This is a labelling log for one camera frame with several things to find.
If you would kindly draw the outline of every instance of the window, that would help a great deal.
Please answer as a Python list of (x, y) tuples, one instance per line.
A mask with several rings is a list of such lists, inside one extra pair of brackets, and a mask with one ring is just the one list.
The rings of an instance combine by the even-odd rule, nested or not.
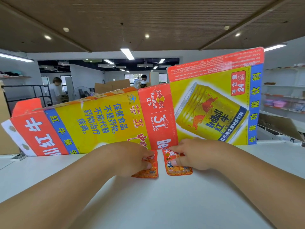
[(42, 79), (42, 83), (43, 83), (44, 85), (49, 85), (49, 84), (50, 84), (50, 81), (49, 81), (49, 77), (48, 77), (48, 76), (42, 76), (41, 79)]
[(132, 86), (136, 79), (141, 79), (141, 75), (143, 74), (125, 74), (125, 79), (129, 79), (130, 86)]
[(159, 73), (159, 84), (167, 82), (167, 73)]
[(63, 92), (66, 92), (66, 90), (67, 90), (67, 83), (66, 83), (66, 77), (71, 77), (70, 75), (61, 75), (60, 76), (60, 78), (61, 78), (61, 80), (63, 81), (62, 82), (62, 87), (63, 87)]

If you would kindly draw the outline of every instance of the gold can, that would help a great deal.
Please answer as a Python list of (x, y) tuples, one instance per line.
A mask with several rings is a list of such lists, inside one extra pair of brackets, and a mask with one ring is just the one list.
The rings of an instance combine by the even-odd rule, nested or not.
[(175, 118), (181, 128), (202, 138), (228, 142), (248, 114), (246, 108), (195, 82), (175, 113)]

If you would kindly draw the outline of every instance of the red snack package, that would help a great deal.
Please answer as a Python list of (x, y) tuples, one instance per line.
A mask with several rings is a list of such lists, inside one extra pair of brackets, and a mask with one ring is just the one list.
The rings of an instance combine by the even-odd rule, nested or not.
[(171, 160), (178, 158), (179, 156), (184, 156), (184, 154), (178, 154), (174, 151), (169, 149), (162, 149), (163, 156), (164, 156), (164, 163), (166, 173), (170, 176), (180, 176), (180, 175), (190, 175), (193, 173), (191, 167), (188, 166), (172, 166)]
[(157, 156), (158, 152), (157, 150), (154, 151), (154, 155), (150, 156), (148, 158), (142, 158), (143, 161), (150, 162), (152, 167), (151, 169), (141, 170), (140, 172), (137, 172), (136, 174), (132, 175), (134, 178), (157, 178), (159, 176), (158, 174), (158, 162), (157, 162)]

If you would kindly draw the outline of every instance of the ceiling beam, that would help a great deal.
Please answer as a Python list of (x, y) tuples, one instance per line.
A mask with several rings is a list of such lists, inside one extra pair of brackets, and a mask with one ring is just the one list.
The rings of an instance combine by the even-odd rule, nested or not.
[(279, 8), (280, 6), (282, 6), (283, 4), (285, 4), (289, 1), (291, 1), (291, 0), (276, 0), (276, 1), (272, 2), (271, 4), (265, 6), (264, 8), (260, 9), (259, 11), (257, 11), (253, 15), (251, 15), (249, 18), (246, 18), (242, 22), (238, 23), (231, 29), (224, 32), (223, 34), (219, 35), (218, 37), (216, 37), (216, 38), (212, 39), (211, 41), (209, 41), (208, 43), (204, 44), (198, 50), (201, 51), (201, 50), (207, 49), (209, 46), (219, 42), (220, 40), (230, 36), (231, 34), (236, 33), (237, 31), (241, 30), (243, 27), (245, 27), (245, 26), (249, 25), (250, 23), (256, 21), (257, 19), (260, 19), (261, 17), (269, 14), (270, 12), (276, 10), (277, 8)]
[(85, 51), (85, 52), (92, 52), (90, 49), (86, 48), (85, 46), (75, 42), (74, 40), (68, 38), (67, 36), (57, 32), (56, 30), (48, 27), (47, 25), (41, 23), (40, 21), (28, 16), (27, 14), (15, 9), (14, 7), (10, 6), (9, 4), (7, 3), (4, 3), (3, 1), (0, 0), (0, 8), (5, 10), (5, 11), (8, 11), (9, 13), (13, 14), (14, 16), (22, 19), (22, 20), (25, 20), (27, 21), (28, 23), (40, 28), (41, 30), (51, 34), (52, 36), (55, 36), (57, 38), (60, 38), (62, 39), (63, 41)]

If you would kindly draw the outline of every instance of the hand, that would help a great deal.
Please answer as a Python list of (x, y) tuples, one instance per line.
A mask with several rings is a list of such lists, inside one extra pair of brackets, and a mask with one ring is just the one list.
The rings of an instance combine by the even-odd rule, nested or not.
[(195, 169), (205, 170), (215, 168), (217, 161), (228, 150), (228, 143), (217, 140), (203, 140), (200, 138), (183, 139), (179, 145), (170, 147), (176, 153), (184, 153), (185, 157), (172, 160), (173, 166), (191, 166)]
[(154, 152), (130, 141), (103, 145), (92, 152), (98, 152), (114, 168), (114, 175), (129, 177), (143, 169), (151, 169), (149, 162), (142, 161)]

